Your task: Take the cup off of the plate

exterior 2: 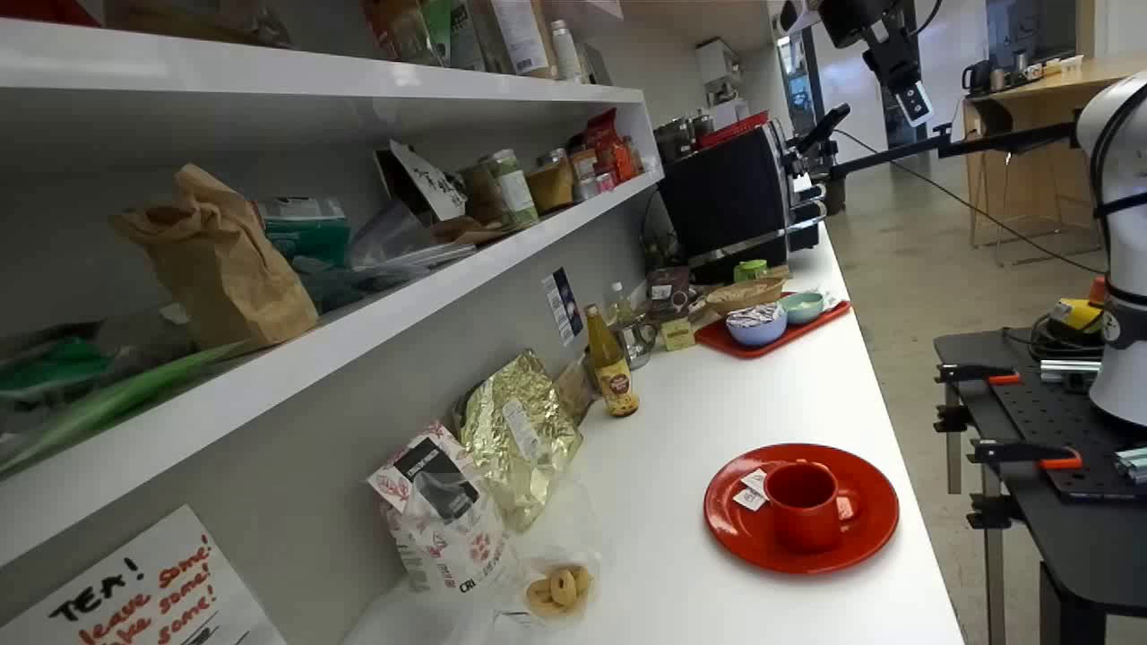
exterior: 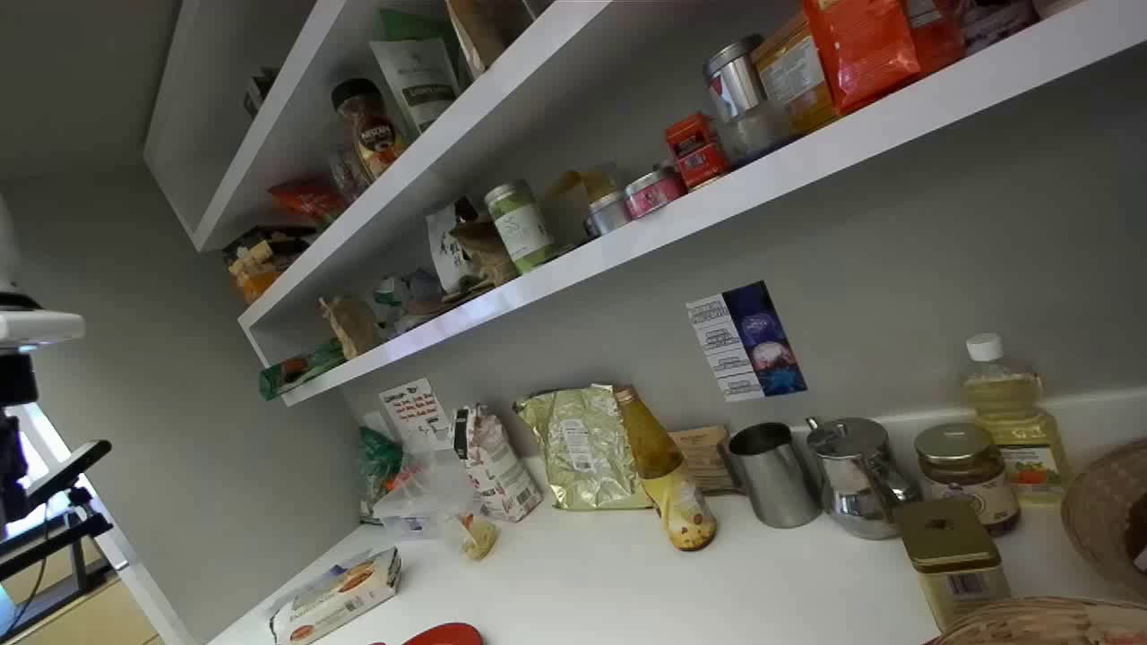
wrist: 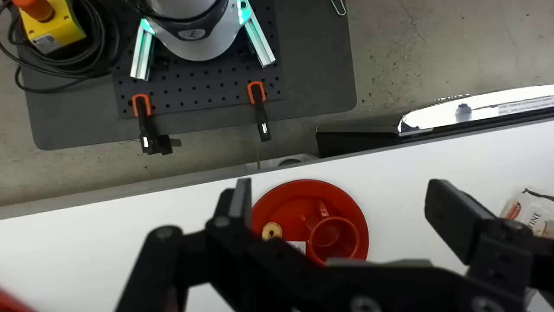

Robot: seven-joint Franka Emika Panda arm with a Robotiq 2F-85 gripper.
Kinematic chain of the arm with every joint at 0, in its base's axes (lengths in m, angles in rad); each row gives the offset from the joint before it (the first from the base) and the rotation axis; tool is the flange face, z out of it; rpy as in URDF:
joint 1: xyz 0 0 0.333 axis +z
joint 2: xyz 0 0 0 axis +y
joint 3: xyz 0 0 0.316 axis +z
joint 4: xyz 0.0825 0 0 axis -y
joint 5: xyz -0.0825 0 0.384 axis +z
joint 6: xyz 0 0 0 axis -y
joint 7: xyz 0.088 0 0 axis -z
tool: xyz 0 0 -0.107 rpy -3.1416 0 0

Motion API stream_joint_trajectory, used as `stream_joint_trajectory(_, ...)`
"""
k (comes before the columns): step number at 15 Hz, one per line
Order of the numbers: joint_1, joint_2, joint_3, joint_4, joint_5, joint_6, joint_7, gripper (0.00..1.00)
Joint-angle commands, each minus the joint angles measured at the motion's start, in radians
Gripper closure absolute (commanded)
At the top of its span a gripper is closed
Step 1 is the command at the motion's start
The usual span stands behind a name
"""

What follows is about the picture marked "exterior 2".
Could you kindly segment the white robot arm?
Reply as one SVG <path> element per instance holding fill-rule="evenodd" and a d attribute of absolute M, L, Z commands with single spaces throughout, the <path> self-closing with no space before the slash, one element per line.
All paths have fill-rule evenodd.
<path fill-rule="evenodd" d="M 1091 400 L 1147 425 L 1147 70 L 1099 90 L 1076 121 L 1105 228 L 1105 360 Z"/>

